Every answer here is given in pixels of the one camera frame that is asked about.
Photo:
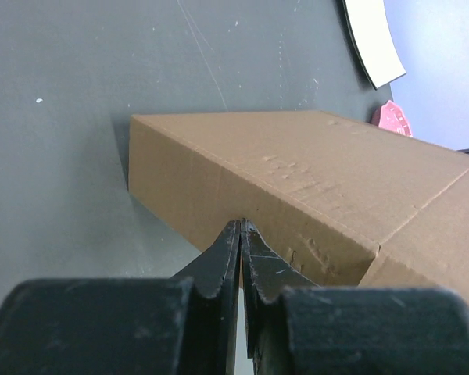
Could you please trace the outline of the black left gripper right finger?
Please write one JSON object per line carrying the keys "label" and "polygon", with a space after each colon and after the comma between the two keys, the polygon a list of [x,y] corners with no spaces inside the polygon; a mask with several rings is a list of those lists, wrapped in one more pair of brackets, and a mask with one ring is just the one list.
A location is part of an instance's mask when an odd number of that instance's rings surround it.
{"label": "black left gripper right finger", "polygon": [[257,374],[469,374],[469,308],[439,287],[322,287],[241,222]]}

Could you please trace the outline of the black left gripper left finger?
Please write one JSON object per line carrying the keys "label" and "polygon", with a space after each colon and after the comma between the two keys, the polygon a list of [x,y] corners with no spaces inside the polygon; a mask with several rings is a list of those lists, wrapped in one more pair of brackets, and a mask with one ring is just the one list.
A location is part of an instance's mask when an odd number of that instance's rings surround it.
{"label": "black left gripper left finger", "polygon": [[27,280],[0,307],[0,374],[232,374],[241,224],[169,278]]}

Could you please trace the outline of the brown cardboard box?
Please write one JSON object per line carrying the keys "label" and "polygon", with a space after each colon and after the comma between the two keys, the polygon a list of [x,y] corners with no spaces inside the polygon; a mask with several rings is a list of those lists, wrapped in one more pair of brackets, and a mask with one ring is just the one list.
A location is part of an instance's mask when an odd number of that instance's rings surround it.
{"label": "brown cardboard box", "polygon": [[130,193],[198,249],[251,220],[323,286],[469,305],[469,155],[327,112],[134,115]]}

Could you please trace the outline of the pink dotted plate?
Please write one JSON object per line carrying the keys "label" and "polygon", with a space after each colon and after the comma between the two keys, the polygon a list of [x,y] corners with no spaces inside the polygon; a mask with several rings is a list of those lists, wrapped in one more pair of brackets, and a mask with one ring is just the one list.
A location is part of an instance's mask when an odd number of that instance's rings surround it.
{"label": "pink dotted plate", "polygon": [[374,111],[371,124],[409,138],[413,137],[410,122],[402,109],[392,100],[388,100]]}

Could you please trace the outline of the white square plate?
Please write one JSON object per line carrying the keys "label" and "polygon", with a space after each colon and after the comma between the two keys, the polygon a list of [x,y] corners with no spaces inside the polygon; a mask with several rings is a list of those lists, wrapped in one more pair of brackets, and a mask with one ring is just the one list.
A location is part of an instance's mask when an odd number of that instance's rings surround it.
{"label": "white square plate", "polygon": [[406,74],[392,40],[383,0],[342,2],[349,34],[363,71],[375,90]]}

